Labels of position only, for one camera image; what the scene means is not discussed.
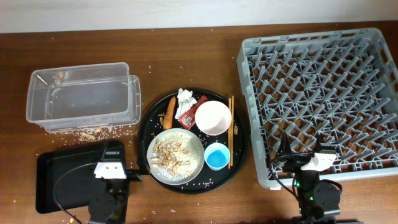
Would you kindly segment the orange carrot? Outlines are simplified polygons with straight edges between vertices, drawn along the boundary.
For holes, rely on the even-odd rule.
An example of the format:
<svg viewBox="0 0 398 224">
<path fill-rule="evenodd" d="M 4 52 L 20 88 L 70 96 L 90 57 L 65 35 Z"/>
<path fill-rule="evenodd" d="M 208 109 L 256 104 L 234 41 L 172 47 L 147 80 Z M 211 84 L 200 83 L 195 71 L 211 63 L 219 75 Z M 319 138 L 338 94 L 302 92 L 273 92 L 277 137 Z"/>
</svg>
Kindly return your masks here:
<svg viewBox="0 0 398 224">
<path fill-rule="evenodd" d="M 172 128 L 175 104 L 176 104 L 176 97 L 173 96 L 169 101 L 169 105 L 167 107 L 167 111 L 166 111 L 166 114 L 164 116 L 164 120 L 162 123 L 162 126 L 164 129 Z"/>
</svg>

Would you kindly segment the red snack wrapper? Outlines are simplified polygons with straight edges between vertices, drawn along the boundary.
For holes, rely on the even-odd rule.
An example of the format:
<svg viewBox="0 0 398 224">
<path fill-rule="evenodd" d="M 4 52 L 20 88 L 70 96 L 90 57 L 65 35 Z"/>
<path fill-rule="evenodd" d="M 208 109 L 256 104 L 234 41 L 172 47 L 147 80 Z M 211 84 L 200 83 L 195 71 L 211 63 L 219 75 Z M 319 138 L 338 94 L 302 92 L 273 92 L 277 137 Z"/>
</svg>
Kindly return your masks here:
<svg viewBox="0 0 398 224">
<path fill-rule="evenodd" d="M 182 125 L 182 128 L 186 130 L 190 130 L 191 127 L 195 124 L 195 114 L 197 109 L 204 103 L 208 101 L 208 98 L 205 95 L 202 95 L 197 103 L 195 103 L 188 111 L 186 111 L 181 117 L 179 117 L 178 121 Z"/>
</svg>

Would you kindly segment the light blue cup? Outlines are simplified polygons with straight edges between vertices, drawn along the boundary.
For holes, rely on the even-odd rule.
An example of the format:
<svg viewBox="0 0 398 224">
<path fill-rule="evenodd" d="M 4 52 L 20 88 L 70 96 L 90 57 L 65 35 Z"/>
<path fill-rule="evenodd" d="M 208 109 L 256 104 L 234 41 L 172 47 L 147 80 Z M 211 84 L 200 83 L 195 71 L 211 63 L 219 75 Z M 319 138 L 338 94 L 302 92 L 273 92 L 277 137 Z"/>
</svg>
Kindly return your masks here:
<svg viewBox="0 0 398 224">
<path fill-rule="evenodd" d="M 224 144 L 215 142 L 204 151 L 204 159 L 211 170 L 218 171 L 229 164 L 230 152 Z"/>
</svg>

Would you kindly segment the white tissue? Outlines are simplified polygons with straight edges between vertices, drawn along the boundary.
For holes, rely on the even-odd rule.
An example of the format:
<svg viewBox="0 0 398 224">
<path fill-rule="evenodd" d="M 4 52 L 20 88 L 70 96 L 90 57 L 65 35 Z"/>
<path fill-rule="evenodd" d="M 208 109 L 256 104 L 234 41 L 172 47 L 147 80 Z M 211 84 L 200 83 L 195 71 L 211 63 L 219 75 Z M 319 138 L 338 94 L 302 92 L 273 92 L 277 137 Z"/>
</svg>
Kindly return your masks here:
<svg viewBox="0 0 398 224">
<path fill-rule="evenodd" d="M 175 114 L 175 119 L 179 119 L 193 105 L 197 103 L 197 100 L 193 97 L 193 92 L 189 90 L 183 90 L 182 88 L 178 90 L 177 100 L 178 100 L 178 108 Z"/>
</svg>

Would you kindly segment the wooden chopstick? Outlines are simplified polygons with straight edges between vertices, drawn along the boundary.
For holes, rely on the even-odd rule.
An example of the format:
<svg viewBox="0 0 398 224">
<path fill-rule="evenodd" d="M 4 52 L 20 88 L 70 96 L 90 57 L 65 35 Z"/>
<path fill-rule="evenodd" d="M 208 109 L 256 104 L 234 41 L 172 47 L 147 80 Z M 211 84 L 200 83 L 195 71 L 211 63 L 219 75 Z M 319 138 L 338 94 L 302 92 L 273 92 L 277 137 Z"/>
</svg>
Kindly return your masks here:
<svg viewBox="0 0 398 224">
<path fill-rule="evenodd" d="M 231 167 L 233 166 L 233 137 L 234 137 L 234 96 L 231 97 Z"/>
<path fill-rule="evenodd" d="M 228 108 L 229 108 L 229 115 L 230 115 L 230 122 L 228 127 L 228 169 L 231 168 L 231 122 L 232 122 L 232 115 L 231 115 L 231 98 L 228 98 Z"/>
</svg>

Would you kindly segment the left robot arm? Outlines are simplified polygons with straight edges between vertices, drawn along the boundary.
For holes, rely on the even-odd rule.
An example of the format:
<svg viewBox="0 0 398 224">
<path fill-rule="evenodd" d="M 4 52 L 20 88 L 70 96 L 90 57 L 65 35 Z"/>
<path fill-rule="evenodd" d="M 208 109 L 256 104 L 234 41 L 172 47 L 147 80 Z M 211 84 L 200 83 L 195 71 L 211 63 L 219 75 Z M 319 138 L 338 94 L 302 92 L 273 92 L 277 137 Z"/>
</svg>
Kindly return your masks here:
<svg viewBox="0 0 398 224">
<path fill-rule="evenodd" d="M 145 169 L 128 169 L 126 153 L 121 141 L 108 141 L 95 165 L 95 178 L 105 183 L 104 192 L 95 195 L 88 206 L 89 223 L 125 223 L 130 183 L 140 182 L 148 174 Z"/>
</svg>

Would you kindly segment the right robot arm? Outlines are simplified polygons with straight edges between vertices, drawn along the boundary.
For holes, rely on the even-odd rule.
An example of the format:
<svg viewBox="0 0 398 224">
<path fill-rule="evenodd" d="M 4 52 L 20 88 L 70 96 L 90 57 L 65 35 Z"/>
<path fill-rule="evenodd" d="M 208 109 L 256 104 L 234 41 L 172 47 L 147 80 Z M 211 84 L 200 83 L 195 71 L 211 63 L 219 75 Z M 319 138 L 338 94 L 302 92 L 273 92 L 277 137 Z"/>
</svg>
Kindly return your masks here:
<svg viewBox="0 0 398 224">
<path fill-rule="evenodd" d="M 282 135 L 279 149 L 270 165 L 283 162 L 282 171 L 292 173 L 292 188 L 286 187 L 274 173 L 273 178 L 298 202 L 299 217 L 293 217 L 292 223 L 336 223 L 340 214 L 342 185 L 333 181 L 321 180 L 320 174 L 333 165 L 336 149 L 316 135 L 315 148 L 309 152 L 293 152 L 287 133 Z"/>
</svg>

